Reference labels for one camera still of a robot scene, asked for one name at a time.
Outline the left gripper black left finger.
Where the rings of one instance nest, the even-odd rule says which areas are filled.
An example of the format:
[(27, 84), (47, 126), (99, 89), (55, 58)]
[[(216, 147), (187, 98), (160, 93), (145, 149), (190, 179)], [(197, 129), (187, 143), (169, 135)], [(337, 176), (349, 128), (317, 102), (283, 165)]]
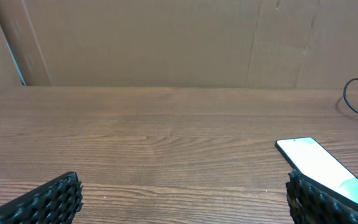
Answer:
[(76, 172), (67, 172), (1, 205), (0, 224), (72, 223), (82, 199), (81, 181)]

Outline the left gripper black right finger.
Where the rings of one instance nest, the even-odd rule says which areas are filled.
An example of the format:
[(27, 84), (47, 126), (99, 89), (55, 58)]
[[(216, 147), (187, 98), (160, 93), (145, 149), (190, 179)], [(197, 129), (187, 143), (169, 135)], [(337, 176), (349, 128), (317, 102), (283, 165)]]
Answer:
[(295, 224), (358, 224), (358, 204), (294, 169), (285, 184)]

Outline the blue Galaxy smartphone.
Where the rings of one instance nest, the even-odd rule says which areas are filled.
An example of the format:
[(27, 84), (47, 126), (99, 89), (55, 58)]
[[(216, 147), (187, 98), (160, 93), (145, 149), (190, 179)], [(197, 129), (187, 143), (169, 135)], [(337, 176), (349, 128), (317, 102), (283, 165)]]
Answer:
[(281, 139), (275, 146), (307, 180), (358, 209), (358, 178), (315, 139)]

